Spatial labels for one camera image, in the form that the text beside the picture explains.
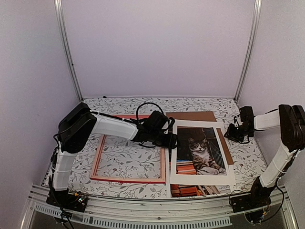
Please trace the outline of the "cat photo print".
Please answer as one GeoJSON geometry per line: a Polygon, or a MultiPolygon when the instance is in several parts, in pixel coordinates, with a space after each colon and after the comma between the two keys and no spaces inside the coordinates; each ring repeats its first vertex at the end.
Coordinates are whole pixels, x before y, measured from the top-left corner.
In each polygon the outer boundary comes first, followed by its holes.
{"type": "MultiPolygon", "coordinates": [[[[169,155],[169,175],[170,175],[170,156],[169,155]]],[[[218,185],[218,186],[208,186],[208,185],[180,185],[180,184],[170,184],[169,178],[169,196],[172,198],[184,198],[193,196],[217,196],[228,194],[232,191],[233,185],[218,185]]]]}

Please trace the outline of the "red wooden picture frame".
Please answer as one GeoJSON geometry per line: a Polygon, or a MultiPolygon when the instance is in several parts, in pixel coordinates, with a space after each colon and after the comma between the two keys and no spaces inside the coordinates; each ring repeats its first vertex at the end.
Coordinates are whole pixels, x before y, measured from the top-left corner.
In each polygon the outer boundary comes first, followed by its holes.
{"type": "Polygon", "coordinates": [[[101,139],[93,161],[90,179],[98,181],[164,184],[165,149],[145,148],[131,141],[136,127],[127,122],[134,115],[97,116],[92,134],[101,139]]]}

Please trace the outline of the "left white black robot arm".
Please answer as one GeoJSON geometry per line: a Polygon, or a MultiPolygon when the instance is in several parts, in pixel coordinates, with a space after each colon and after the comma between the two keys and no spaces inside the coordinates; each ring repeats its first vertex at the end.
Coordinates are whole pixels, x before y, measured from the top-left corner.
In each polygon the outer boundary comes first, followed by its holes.
{"type": "Polygon", "coordinates": [[[67,207],[71,197],[68,190],[69,176],[74,159],[85,147],[93,134],[121,137],[140,146],[146,142],[151,147],[175,149],[179,145],[178,136],[171,132],[175,119],[167,117],[161,108],[147,118],[120,118],[94,111],[86,103],[79,103],[58,125],[53,136],[56,147],[51,156],[51,177],[49,187],[52,199],[60,207],[67,207]]]}

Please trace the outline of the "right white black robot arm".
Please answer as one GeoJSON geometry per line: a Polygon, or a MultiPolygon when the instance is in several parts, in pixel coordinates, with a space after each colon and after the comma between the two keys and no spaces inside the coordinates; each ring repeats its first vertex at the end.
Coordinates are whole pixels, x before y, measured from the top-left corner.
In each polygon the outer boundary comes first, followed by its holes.
{"type": "Polygon", "coordinates": [[[277,129],[279,131],[276,152],[266,170],[252,184],[251,194],[246,198],[250,208],[264,202],[287,173],[298,153],[305,149],[305,110],[301,105],[280,104],[264,114],[254,114],[251,106],[243,106],[229,124],[224,137],[240,144],[250,142],[256,132],[277,129]]]}

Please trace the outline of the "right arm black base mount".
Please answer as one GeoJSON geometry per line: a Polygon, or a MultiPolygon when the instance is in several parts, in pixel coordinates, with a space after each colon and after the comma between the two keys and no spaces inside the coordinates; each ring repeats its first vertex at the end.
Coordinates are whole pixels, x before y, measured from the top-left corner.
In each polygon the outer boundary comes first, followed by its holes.
{"type": "Polygon", "coordinates": [[[253,184],[249,194],[229,198],[229,204],[234,213],[267,206],[271,203],[270,195],[274,188],[253,184]]]}

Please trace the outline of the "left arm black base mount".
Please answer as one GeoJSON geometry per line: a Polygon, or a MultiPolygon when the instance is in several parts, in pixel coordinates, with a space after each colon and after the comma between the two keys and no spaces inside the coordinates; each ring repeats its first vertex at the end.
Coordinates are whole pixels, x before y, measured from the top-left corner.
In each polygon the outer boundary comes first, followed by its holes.
{"type": "Polygon", "coordinates": [[[85,212],[88,202],[88,195],[80,191],[69,193],[69,190],[56,191],[50,188],[46,203],[63,209],[77,212],[85,212]]]}

